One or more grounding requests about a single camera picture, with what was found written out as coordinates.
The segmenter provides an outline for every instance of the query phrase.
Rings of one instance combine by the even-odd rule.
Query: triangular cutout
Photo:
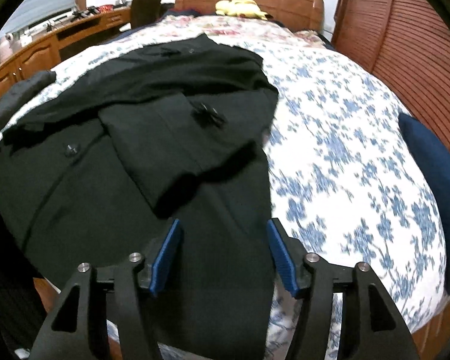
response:
[[[77,331],[78,318],[78,301],[80,299],[80,287],[75,286],[68,294],[65,303],[59,310],[55,320],[52,323],[52,330],[55,332],[69,332]]]
[[[392,318],[385,302],[375,286],[368,286],[368,297],[370,299],[371,328],[374,332],[383,330],[394,330],[395,321]]]

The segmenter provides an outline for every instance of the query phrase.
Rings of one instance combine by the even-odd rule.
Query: window blind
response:
[[[8,32],[15,32],[74,6],[75,0],[24,0],[0,30],[0,39]]]

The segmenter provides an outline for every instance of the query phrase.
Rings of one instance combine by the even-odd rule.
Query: bed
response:
[[[212,13],[218,0],[176,0],[176,10]],[[444,295],[445,243],[437,205],[398,130],[408,112],[377,78],[298,30],[322,29],[322,0],[255,0],[286,28],[255,19],[167,16],[115,42],[91,47],[54,70],[50,85],[13,116],[54,99],[86,71],[147,44],[205,32],[218,43],[263,58],[279,90],[269,160],[273,216],[328,262],[369,262],[389,290],[411,332],[435,314]],[[276,279],[265,358],[284,359],[300,303]],[[335,359],[342,300],[334,297],[327,359]],[[116,328],[109,334],[118,339]],[[184,358],[161,346],[165,359]]]

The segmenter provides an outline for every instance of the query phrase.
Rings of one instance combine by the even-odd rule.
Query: wooden wardrobe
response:
[[[341,0],[332,44],[450,148],[450,30],[426,0]]]

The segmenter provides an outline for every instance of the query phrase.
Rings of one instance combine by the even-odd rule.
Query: floral quilt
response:
[[[8,126],[104,61],[202,32],[263,57],[263,70],[279,90],[264,144],[273,216],[308,251],[330,263],[371,264],[409,329],[418,330],[443,295],[445,243],[437,204],[398,129],[398,113],[406,108],[344,55],[313,47],[272,23],[170,16],[58,65],[56,83],[20,109]],[[266,359],[284,359],[300,306],[277,278]],[[341,318],[342,298],[336,295],[327,359],[337,357]],[[109,334],[118,339],[112,324]],[[161,350],[165,359],[187,356],[166,346]]]

